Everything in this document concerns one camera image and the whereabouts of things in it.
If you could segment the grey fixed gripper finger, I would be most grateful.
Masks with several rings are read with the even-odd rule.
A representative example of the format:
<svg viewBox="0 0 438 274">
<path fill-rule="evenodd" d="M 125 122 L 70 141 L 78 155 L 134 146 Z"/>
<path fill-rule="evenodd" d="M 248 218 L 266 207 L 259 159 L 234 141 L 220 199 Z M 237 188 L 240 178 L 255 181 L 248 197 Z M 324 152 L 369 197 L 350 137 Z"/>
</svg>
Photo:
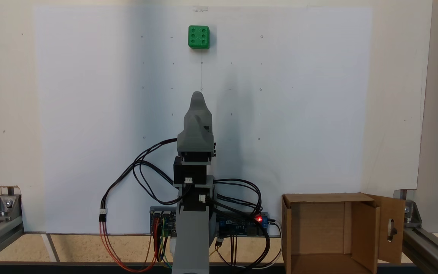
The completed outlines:
<svg viewBox="0 0 438 274">
<path fill-rule="evenodd" d="M 190 118 L 194 116 L 200 118 L 200 121 L 205 128 L 212 128 L 212 113 L 208 109 L 205 97 L 200 91 L 193 92 L 192 94 L 189 109 L 184 116 L 184 128 L 188 125 Z"/>
</svg>

